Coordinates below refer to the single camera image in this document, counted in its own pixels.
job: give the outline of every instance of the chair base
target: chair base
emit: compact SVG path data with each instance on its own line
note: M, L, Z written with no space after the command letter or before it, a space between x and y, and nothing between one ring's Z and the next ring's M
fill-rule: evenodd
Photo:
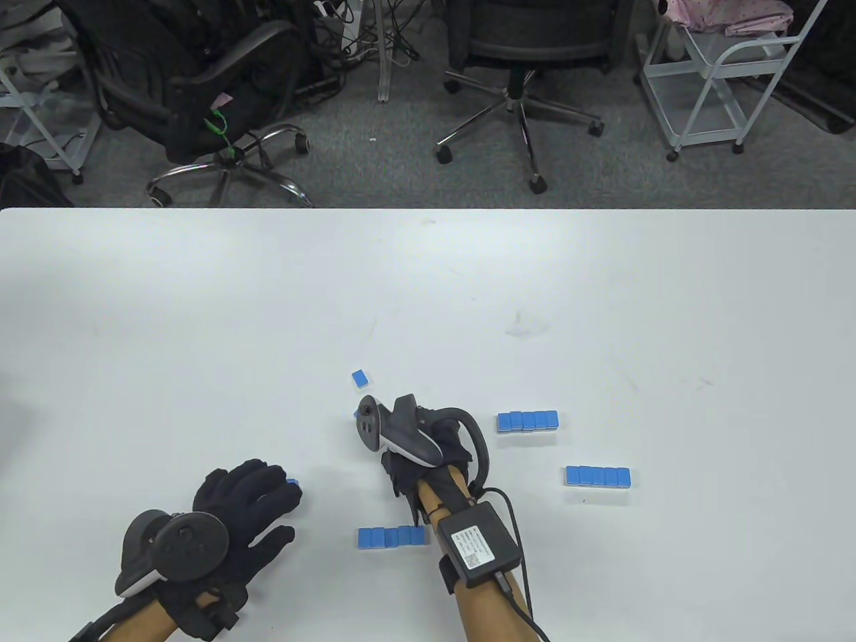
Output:
M234 155L229 154L229 150L224 150L223 152L214 154L207 163L182 165L164 172L160 176L156 176L146 184L146 194L148 194L149 198L152 199L152 203L157 207L169 207L172 205L172 197L158 185L164 178L217 172L220 176L217 185L214 187L214 191L211 193L211 197L208 199L208 207L220 207L223 204L229 190L229 185L237 175L249 175L252 178L285 191L289 196L297 198L305 207L314 207L315 205L306 196L306 191L303 187L287 176L277 174L277 172L273 171L273 163L264 149L264 145L268 141L290 132L294 132L294 148L297 153L309 153L309 139L306 137L306 132L303 129L287 123L278 123L271 126L261 136L251 134L253 142L243 147L234 147ZM249 158L252 158L256 154L259 155L258 164L251 163Z
M571 121L587 123L589 126L589 134L596 137L599 137L603 133L605 125L599 116L587 114L584 111L571 107L570 105L540 98L537 94L530 92L529 85L538 77L537 70L526 71L525 75L522 73L517 74L522 80L522 86L518 83L517 87L514 86L515 74L517 74L515 73L515 70L512 70L511 80L507 87L492 87L463 74L457 74L454 71L447 71L446 75L449 77L449 80L446 80L443 84L446 87L446 91L449 93L457 93L463 86L470 87L496 97L496 101L482 109L475 116L464 121L448 136L436 141L434 144L434 153L440 164L450 163L452 161L452 152L449 149L448 143L452 139L455 139L464 132L472 129L477 123L482 122L484 117L488 114L504 106L506 111L514 113L517 116L517 124L520 128L520 133L523 136L523 142L526 145L526 152L529 156L529 167L532 171L532 175L529 179L529 188L535 194L540 194L546 191L547 183L541 176L541 172L538 169L538 160L536 159L535 151L532 148L532 138L529 136L529 121L527 118L528 112L526 111L526 108L531 107L534 110L545 110L560 116L565 116Z

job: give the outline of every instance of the black glove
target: black glove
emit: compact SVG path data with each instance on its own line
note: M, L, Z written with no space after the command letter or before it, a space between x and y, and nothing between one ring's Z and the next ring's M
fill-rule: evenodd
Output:
M303 493L286 481L280 466L245 461L235 470L218 468L205 478L193 499L193 510L212 514L229 531L229 552L212 573L192 582L155 582L149 589L187 635L214 639L238 621L247 602L247 584L294 540L294 528L277 526L255 546L250 543L275 520L297 508ZM219 597L200 609L203 593Z
M449 476L449 466L454 466L461 471L464 479L468 479L469 463L473 460L473 456L461 446L461 439L458 437L458 430L461 425L454 419L441 419L435 424L422 428L422 431L433 439L443 452L443 465L439 468L426 468L420 466L407 457L394 453L391 450L386 450L381 455L380 461L383 464L383 469L392 480L392 490L396 497L403 495L407 498L410 504L410 511L413 514L414 525L419 524L419 514L422 514L422 519L425 524L428 523L428 516L425 514L425 509L422 502L419 500L417 492L417 482L420 479L425 479L431 487L437 490L437 487L451 489L454 482Z

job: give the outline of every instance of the white metal cart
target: white metal cart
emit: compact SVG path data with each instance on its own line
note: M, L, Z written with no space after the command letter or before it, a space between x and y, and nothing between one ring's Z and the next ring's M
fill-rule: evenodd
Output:
M83 163L101 127L89 99L56 92L52 85L38 95L21 94L2 67L0 86L8 92L3 104L20 109L6 144L32 149L45 159L49 169L71 171L72 182L80 185Z
M653 41L637 36L642 70L634 79L645 88L651 107L672 151L671 163L690 145L733 141L743 153L743 141L773 90L811 31L827 0L818 0L800 33L779 36L727 37L723 33L693 33L677 27L689 60L658 62L673 25L661 19ZM758 105L747 118L728 86L728 79L773 75Z

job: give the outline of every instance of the cable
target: cable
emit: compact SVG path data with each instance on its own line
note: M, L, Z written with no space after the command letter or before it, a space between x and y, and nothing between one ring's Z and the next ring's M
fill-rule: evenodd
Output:
M508 583L505 573L495 573L493 579L499 585L499 590L502 591L502 594L508 600L508 603L511 604L511 608L520 616L520 619L524 621L540 639L544 642L550 642L550 638L547 637L547 633L545 633L544 630L538 626L538 624L536 624L535 621L527 615L526 612L520 608L520 605L514 600L514 591L511 590L511 585Z
M532 613L532 595L529 593L529 573L526 571L526 554L523 552L523 541L520 539L520 528L517 526L517 518L514 516L514 507L512 507L511 500L505 494L504 490L487 487L482 489L482 495L485 493L496 493L505 500L505 505L508 507L508 515L511 517L511 527L514 529L514 539L517 541L517 548L520 549L520 572L523 573L523 592L526 595L526 607L529 609L529 613Z

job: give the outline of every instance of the pink fabric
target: pink fabric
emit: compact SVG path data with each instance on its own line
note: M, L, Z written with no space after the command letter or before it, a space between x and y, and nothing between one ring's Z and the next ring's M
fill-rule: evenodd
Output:
M692 31L725 30L727 36L784 31L794 10L782 0L668 0L666 17Z

